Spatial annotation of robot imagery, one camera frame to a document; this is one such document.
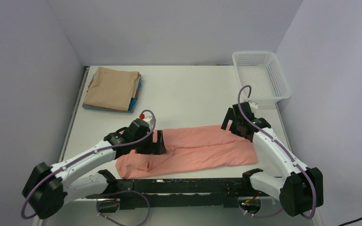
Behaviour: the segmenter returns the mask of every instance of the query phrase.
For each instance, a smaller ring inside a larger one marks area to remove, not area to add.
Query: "table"
[[[144,109],[152,110],[156,129],[220,125],[227,109],[237,103],[240,87],[233,66],[104,66],[120,71],[141,73],[142,86],[133,113],[85,110],[82,107],[88,84],[98,66],[91,66],[83,84],[66,148],[59,161],[67,160],[94,146],[110,132],[128,126]],[[260,105],[255,114],[264,117],[279,139],[287,144],[276,104]],[[246,166],[219,167],[177,173],[154,178],[238,178],[250,169],[261,168],[272,176],[280,176],[267,156],[257,151],[258,163]],[[120,178],[115,161],[103,164],[86,176],[102,169]]]
[[[98,66],[91,66],[85,74],[75,106],[72,123],[59,161],[67,160],[94,146],[105,135],[118,128],[128,126],[144,109],[152,110],[157,118],[157,129],[220,125],[227,109],[237,103],[240,87],[233,66],[104,66],[114,70],[139,71],[142,75],[140,95],[134,113],[113,113],[85,110],[82,103],[86,90]],[[260,105],[256,117],[264,117],[285,144],[288,140],[276,104]],[[154,178],[238,178],[242,173],[261,168],[272,176],[280,176],[267,156],[256,151],[258,163],[246,166],[219,167],[195,172],[155,176]],[[106,163],[87,173],[95,174],[108,169],[119,178],[115,161]],[[261,214],[269,214],[280,208],[264,199]],[[119,210],[107,214],[126,225],[139,223],[146,208]],[[237,208],[221,206],[153,208],[145,224],[153,225],[311,225],[303,218],[291,218],[281,213],[273,218],[253,219],[244,216]],[[57,225],[107,225],[113,223],[96,217],[95,202],[80,199],[64,206],[57,214],[44,220],[46,226]]]

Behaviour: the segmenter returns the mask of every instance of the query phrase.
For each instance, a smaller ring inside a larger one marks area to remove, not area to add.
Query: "white wall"
[[[362,216],[362,1],[304,0],[277,55],[293,152],[324,174],[324,225]],[[355,226],[362,226],[362,221]]]
[[[84,65],[214,65],[275,51],[302,0],[48,0]]]
[[[81,79],[45,0],[0,0],[0,226],[31,224],[21,191],[36,164],[57,161]]]

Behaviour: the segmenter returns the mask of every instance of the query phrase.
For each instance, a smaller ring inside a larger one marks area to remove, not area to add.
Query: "stack of folded clothes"
[[[82,107],[132,113],[140,87],[139,72],[124,72],[99,67],[88,86]]]

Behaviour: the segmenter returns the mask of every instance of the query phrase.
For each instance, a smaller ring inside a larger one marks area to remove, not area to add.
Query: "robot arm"
[[[252,113],[249,102],[241,103],[241,109],[247,118],[258,128],[243,118],[238,104],[229,108],[222,124],[227,128],[231,120],[231,133],[250,140],[256,151],[265,152],[281,174],[275,178],[262,169],[253,169],[242,174],[242,183],[246,190],[262,191],[279,200],[283,209],[290,216],[296,216],[312,209],[313,196],[307,179],[303,176],[300,166],[314,184],[316,193],[316,207],[323,204],[322,173],[318,168],[309,168],[294,156],[271,129],[271,125],[263,118],[256,118]]]
[[[157,131],[157,143],[153,142],[154,117],[134,120],[129,127],[108,134],[89,150],[63,162],[47,166],[44,162],[37,165],[24,189],[23,196],[41,219],[55,214],[64,204],[90,194],[115,192],[116,179],[107,170],[87,178],[80,178],[92,169],[110,162],[135,149],[140,154],[164,154],[166,149],[162,131]],[[45,181],[35,189],[37,184]]]

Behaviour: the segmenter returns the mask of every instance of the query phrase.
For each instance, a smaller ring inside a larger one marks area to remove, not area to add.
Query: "white basket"
[[[281,65],[274,53],[235,52],[232,54],[232,60],[241,87],[252,86],[249,100],[258,104],[275,103],[291,96]],[[242,100],[247,100],[248,93],[249,89],[246,88],[241,94]]]

